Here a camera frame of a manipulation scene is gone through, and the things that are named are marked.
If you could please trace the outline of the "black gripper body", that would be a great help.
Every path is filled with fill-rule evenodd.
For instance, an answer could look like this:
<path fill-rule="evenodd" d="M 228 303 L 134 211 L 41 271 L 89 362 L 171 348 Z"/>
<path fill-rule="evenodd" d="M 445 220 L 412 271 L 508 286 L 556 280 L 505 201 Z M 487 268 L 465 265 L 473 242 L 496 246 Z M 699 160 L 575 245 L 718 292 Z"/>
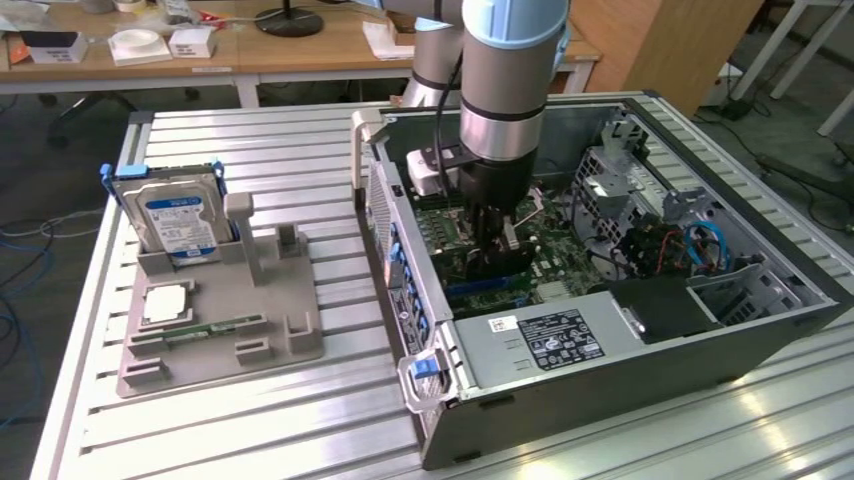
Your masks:
<path fill-rule="evenodd" d="M 465 207 L 513 213 L 524 199 L 536 161 L 536 151 L 507 161 L 477 159 L 459 169 L 459 189 Z"/>

